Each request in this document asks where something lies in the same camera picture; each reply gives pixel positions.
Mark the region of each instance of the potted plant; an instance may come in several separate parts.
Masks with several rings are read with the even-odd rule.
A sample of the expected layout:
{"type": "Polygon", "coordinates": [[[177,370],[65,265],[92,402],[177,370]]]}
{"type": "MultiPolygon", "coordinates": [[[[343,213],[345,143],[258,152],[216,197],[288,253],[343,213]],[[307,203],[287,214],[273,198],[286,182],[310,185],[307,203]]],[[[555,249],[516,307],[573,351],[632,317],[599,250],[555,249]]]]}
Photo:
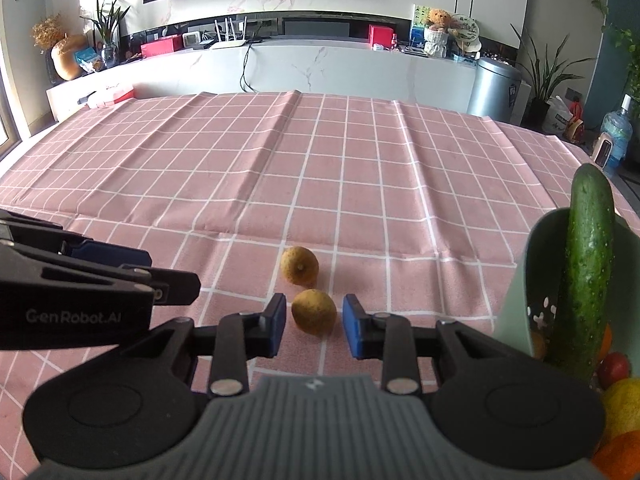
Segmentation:
{"type": "Polygon", "coordinates": [[[31,37],[35,40],[35,46],[39,46],[41,54],[44,54],[44,63],[47,68],[47,76],[52,85],[63,83],[64,80],[56,72],[51,59],[51,50],[60,40],[64,40],[66,34],[60,23],[60,15],[47,16],[36,23],[31,29],[31,37]]]}
{"type": "Polygon", "coordinates": [[[100,4],[99,0],[95,0],[95,19],[81,16],[82,19],[93,22],[102,37],[103,46],[100,51],[100,56],[106,68],[111,68],[118,64],[117,41],[119,38],[114,38],[113,34],[118,24],[124,19],[131,8],[129,6],[124,11],[121,7],[116,8],[117,1],[118,0],[111,0],[111,5],[109,5],[107,0],[103,0],[102,4],[100,4]]]}
{"type": "Polygon", "coordinates": [[[567,34],[562,40],[562,43],[556,50],[556,56],[553,58],[551,64],[549,59],[549,46],[545,45],[545,57],[544,60],[538,56],[538,50],[533,38],[529,34],[526,28],[523,29],[524,36],[529,40],[529,43],[533,47],[533,54],[535,60],[531,57],[529,47],[526,45],[522,36],[518,33],[515,27],[511,25],[511,28],[516,33],[516,36],[520,40],[520,44],[524,46],[527,57],[529,58],[530,68],[522,63],[518,63],[524,70],[527,71],[531,79],[531,85],[533,90],[533,100],[529,108],[529,115],[527,116],[527,123],[533,128],[539,128],[545,120],[546,113],[549,110],[549,104],[547,101],[553,97],[556,87],[562,81],[568,81],[571,79],[583,79],[581,75],[568,74],[565,72],[571,65],[578,63],[584,63],[585,61],[592,61],[594,57],[585,57],[584,59],[578,59],[576,61],[564,60],[560,61],[559,57],[566,45],[569,35],[567,34]]]}
{"type": "Polygon", "coordinates": [[[634,99],[635,106],[629,115],[631,118],[637,119],[640,117],[640,106],[638,106],[640,102],[640,38],[628,28],[623,29],[615,25],[610,27],[613,31],[616,47],[623,47],[630,55],[624,93],[631,95],[634,99]]]}
{"type": "Polygon", "coordinates": [[[602,31],[607,27],[612,30],[616,47],[623,47],[630,56],[623,94],[629,94],[634,99],[634,105],[629,110],[629,121],[634,128],[634,134],[626,148],[625,159],[640,164],[640,38],[628,28],[615,25],[605,26],[602,31]]]}

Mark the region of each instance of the cucumber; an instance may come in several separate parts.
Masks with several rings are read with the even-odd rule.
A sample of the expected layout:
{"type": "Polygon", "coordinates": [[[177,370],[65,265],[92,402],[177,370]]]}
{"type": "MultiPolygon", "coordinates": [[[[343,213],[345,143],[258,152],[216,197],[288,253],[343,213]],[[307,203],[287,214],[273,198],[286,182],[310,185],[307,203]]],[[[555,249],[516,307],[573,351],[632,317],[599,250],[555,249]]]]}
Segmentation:
{"type": "Polygon", "coordinates": [[[609,181],[591,164],[574,174],[564,272],[546,362],[591,380],[606,326],[615,219],[609,181]]]}

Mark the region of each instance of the silver trash can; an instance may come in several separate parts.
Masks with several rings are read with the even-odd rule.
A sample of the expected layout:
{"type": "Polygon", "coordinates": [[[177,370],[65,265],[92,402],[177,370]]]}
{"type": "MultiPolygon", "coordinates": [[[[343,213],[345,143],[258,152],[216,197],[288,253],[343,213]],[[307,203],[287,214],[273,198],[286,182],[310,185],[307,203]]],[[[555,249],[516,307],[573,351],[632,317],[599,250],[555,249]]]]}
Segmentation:
{"type": "Polygon", "coordinates": [[[483,57],[478,61],[476,81],[466,113],[489,116],[502,123],[510,122],[521,82],[522,74],[513,66],[483,57]]]}

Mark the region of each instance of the green bowl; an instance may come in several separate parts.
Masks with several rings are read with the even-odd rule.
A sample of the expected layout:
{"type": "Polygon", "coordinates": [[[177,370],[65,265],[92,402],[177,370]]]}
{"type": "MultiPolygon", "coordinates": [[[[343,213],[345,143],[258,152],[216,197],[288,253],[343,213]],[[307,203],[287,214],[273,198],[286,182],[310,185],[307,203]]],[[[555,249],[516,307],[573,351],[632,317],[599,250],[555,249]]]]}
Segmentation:
{"type": "MultiPolygon", "coordinates": [[[[498,316],[494,337],[533,355],[530,331],[543,326],[548,335],[558,300],[564,263],[569,209],[544,215],[529,234],[524,254],[498,316]]],[[[613,332],[611,351],[625,353],[632,370],[640,370],[640,238],[618,216],[614,263],[607,292],[607,320],[613,332]]]]}

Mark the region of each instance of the lemon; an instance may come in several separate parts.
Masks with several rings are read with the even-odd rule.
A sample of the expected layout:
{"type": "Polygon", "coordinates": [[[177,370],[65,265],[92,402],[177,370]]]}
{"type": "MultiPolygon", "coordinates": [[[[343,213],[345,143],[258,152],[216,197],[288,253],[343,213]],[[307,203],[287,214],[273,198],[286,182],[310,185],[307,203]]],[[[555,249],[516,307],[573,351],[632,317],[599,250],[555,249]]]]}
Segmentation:
{"type": "Polygon", "coordinates": [[[302,332],[317,336],[330,333],[337,317],[334,300],[314,288],[300,292],[293,298],[291,313],[302,332]]]}
{"type": "Polygon", "coordinates": [[[305,247],[290,247],[282,253],[280,270],[289,283],[315,286],[318,280],[318,259],[305,247]]]}
{"type": "Polygon", "coordinates": [[[607,422],[602,437],[606,444],[620,434],[640,430],[640,378],[622,379],[602,395],[607,422]]]}

